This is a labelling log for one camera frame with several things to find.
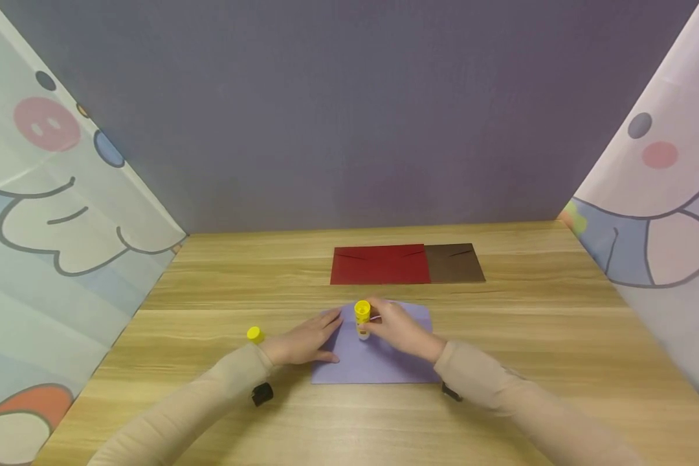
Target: left hand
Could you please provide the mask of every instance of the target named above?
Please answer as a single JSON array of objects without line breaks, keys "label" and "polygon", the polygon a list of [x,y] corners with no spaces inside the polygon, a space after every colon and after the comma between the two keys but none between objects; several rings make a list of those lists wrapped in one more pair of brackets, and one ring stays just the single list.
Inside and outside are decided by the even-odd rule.
[{"label": "left hand", "polygon": [[260,348],[274,365],[339,362],[339,357],[334,353],[319,349],[341,325],[339,314],[340,309],[319,314],[287,333],[267,338]]}]

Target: black strap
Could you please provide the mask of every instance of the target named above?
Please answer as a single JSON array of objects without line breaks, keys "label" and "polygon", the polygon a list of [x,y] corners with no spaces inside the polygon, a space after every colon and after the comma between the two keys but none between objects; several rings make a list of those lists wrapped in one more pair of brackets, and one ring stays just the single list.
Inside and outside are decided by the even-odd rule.
[{"label": "black strap", "polygon": [[443,393],[446,394],[447,396],[455,399],[459,403],[463,401],[463,398],[461,398],[461,396],[458,393],[453,392],[450,389],[450,387],[447,386],[447,384],[445,382],[443,382]]},{"label": "black strap", "polygon": [[274,391],[272,390],[272,386],[266,382],[262,383],[258,387],[255,387],[253,391],[251,391],[251,399],[257,408],[267,401],[270,401],[270,399],[273,397]]}]

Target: pink cheek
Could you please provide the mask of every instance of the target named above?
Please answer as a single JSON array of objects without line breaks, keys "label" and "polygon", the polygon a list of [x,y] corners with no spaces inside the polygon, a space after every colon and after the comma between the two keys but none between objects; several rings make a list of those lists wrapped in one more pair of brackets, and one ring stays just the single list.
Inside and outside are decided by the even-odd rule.
[{"label": "pink cheek", "polygon": [[29,97],[13,110],[13,122],[31,144],[63,152],[80,141],[80,126],[68,109],[44,97]]},{"label": "pink cheek", "polygon": [[642,161],[650,168],[670,168],[678,162],[678,149],[670,142],[653,142],[642,151]]}]

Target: glue stick cap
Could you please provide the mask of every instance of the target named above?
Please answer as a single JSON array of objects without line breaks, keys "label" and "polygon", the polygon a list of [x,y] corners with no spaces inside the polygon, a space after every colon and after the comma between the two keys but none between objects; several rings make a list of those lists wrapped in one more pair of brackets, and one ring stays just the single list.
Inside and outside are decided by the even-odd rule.
[{"label": "glue stick cap", "polygon": [[365,300],[359,300],[355,303],[355,317],[360,320],[370,319],[370,303]]},{"label": "glue stick cap", "polygon": [[259,327],[251,327],[248,332],[246,332],[246,338],[253,344],[259,344],[264,340],[264,333],[261,332]]}]

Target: red paper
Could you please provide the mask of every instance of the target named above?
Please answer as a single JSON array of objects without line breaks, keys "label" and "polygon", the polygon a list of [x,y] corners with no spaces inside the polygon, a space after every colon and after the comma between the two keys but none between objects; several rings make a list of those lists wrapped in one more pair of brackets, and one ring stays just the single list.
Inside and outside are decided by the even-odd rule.
[{"label": "red paper", "polygon": [[332,285],[430,283],[424,245],[335,247]]}]

